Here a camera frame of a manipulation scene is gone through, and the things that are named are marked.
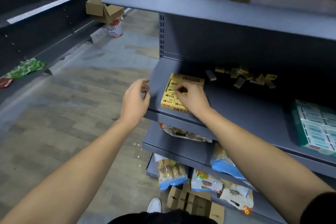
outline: floor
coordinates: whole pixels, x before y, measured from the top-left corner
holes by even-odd
[[[93,44],[83,44],[51,69],[53,76],[39,78],[19,99],[2,106],[0,219],[110,127],[126,89],[149,77],[159,58],[158,14],[133,10],[123,27],[124,35],[117,39],[105,29],[96,32]],[[157,180],[146,176],[151,153],[141,149],[148,126],[143,119],[126,140],[86,217],[145,211],[153,197],[160,197]]]

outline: forearm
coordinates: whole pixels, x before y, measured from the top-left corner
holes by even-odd
[[[1,224],[76,223],[132,129],[125,122],[116,121],[107,132],[29,192]]]
[[[305,166],[282,150],[225,119],[215,110],[200,120],[214,133],[247,180],[288,222],[298,223],[302,211],[317,195],[333,191]]]

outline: red snack package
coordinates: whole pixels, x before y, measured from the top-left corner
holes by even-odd
[[[12,78],[0,78],[0,89],[7,88],[14,79]]]

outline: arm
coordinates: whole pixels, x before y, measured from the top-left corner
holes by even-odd
[[[182,87],[188,90],[186,96],[179,92]],[[282,150],[217,113],[199,85],[182,82],[175,94],[212,131],[241,173],[288,223],[299,223],[302,212],[316,196],[333,191]]]
[[[76,223],[97,193],[122,144],[147,111],[147,82],[134,82],[124,95],[120,119],[44,179],[0,223]],[[141,92],[146,92],[144,99]]]

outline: hand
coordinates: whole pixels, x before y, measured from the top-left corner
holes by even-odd
[[[126,90],[120,120],[124,120],[128,124],[136,126],[145,115],[151,98],[149,94],[150,87],[146,84],[148,82],[148,79],[136,80]]]
[[[182,95],[180,92],[183,88],[186,88],[188,91],[186,96]],[[199,84],[182,81],[175,87],[175,95],[184,107],[198,118],[204,111],[210,108],[207,96],[205,95],[202,86]]]

